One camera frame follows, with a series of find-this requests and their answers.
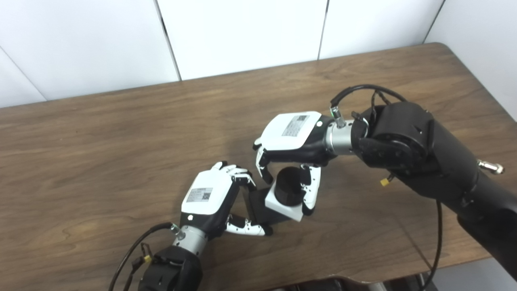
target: wood grain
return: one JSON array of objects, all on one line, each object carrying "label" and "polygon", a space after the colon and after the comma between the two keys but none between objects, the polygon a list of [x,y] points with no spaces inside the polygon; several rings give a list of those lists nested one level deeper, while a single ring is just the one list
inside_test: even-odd
[{"label": "wood grain", "polygon": [[[517,192],[517,125],[440,44],[5,108],[2,289],[107,289],[141,233],[178,222],[199,171],[225,159],[256,173],[252,143],[276,114],[328,114],[336,93],[360,83],[386,86],[429,109],[479,158],[503,163],[506,174],[493,178]],[[369,94],[354,93],[342,112],[364,110]],[[312,216],[275,226],[272,237],[212,241],[200,290],[261,290],[332,276],[375,282],[428,270],[434,201],[397,181],[381,187],[385,176],[355,157],[333,160]],[[245,214],[241,198],[234,209]],[[444,228],[441,267],[489,256],[448,209]],[[156,251],[172,235],[150,242]]]}]

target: qr code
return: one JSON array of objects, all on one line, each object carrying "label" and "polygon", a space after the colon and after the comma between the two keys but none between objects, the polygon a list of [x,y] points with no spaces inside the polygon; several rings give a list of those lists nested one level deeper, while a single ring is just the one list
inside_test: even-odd
[{"label": "qr code", "polygon": [[208,202],[212,190],[212,188],[194,188],[190,191],[187,202]]},{"label": "qr code", "polygon": [[287,127],[284,129],[282,136],[297,137],[302,129],[305,121],[307,121],[308,115],[296,115],[291,119]]}]

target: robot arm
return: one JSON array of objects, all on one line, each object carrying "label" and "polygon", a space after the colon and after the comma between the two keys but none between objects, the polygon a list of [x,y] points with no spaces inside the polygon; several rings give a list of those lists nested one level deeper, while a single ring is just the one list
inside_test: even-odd
[{"label": "robot arm", "polygon": [[[371,107],[344,120],[339,102],[362,89],[375,90]],[[401,102],[392,104],[384,93]],[[376,96],[385,105],[376,106]],[[386,169],[391,179],[396,177],[417,194],[449,207],[460,225],[517,280],[517,197],[481,171],[499,174],[501,165],[476,159],[428,111],[380,86],[346,88],[331,101],[330,111],[332,117],[318,115],[318,121],[303,124],[308,135],[284,134],[293,128],[294,117],[307,112],[281,114],[268,124],[254,145],[259,149],[257,167],[270,177],[266,182],[272,180],[269,162],[325,166],[337,155],[355,154],[367,166]]]},{"label": "robot arm", "polygon": [[256,189],[248,170],[226,162],[200,172],[181,204],[180,226],[173,225],[173,244],[152,256],[139,291],[197,290],[203,277],[200,256],[208,241],[225,231],[269,236],[272,229],[230,214],[239,188]]},{"label": "robot arm", "polygon": [[[376,121],[352,128],[354,153],[417,194],[436,199],[517,280],[517,197],[491,180],[501,165],[480,161],[433,116],[410,102],[376,107]],[[371,109],[360,118],[371,116]]]}]

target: black fingertip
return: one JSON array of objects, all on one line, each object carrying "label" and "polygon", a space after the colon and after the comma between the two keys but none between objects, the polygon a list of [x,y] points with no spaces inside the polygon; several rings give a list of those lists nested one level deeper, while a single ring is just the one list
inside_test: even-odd
[{"label": "black fingertip", "polygon": [[262,177],[262,179],[264,179],[264,181],[268,184],[268,185],[271,185],[273,183],[273,176],[271,176],[270,173],[266,173],[264,174],[264,176]]},{"label": "black fingertip", "polygon": [[246,226],[246,218],[235,214],[232,214],[228,222],[232,227],[244,228]]},{"label": "black fingertip", "polygon": [[260,161],[258,162],[258,164],[262,167],[265,167],[265,166],[267,166],[267,164],[269,164],[269,159],[266,155],[266,151],[264,151],[264,154],[260,158]]},{"label": "black fingertip", "polygon": [[300,182],[305,185],[312,183],[311,170],[309,167],[300,167]]},{"label": "black fingertip", "polygon": [[309,209],[309,207],[307,207],[307,205],[305,205],[305,203],[302,203],[301,204],[301,212],[306,215],[306,216],[311,216],[313,213],[314,213],[314,209],[316,207],[314,207],[313,209]]},{"label": "black fingertip", "polygon": [[261,224],[260,225],[262,229],[264,230],[264,235],[267,237],[270,237],[273,235],[273,228],[267,224]]}]

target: robotic hand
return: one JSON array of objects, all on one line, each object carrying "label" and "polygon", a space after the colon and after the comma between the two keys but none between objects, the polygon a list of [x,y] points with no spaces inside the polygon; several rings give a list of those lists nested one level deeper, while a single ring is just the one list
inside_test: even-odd
[{"label": "robotic hand", "polygon": [[180,227],[173,225],[174,243],[152,256],[139,291],[196,290],[203,276],[199,256],[206,243],[224,231],[269,236],[272,229],[230,214],[239,188],[256,190],[248,170],[226,162],[200,172],[181,204]]},{"label": "robotic hand", "polygon": [[[253,145],[257,151],[257,170],[266,183],[272,184],[266,207],[297,221],[313,213],[321,167],[338,155],[354,154],[351,141],[354,120],[343,122],[343,127],[338,128],[333,118],[315,111],[280,114],[269,122]],[[298,185],[303,196],[301,207],[288,205],[279,197],[278,183],[285,182],[282,181],[285,176],[281,176],[281,171],[277,179],[273,179],[267,168],[271,162],[301,163]]]}]

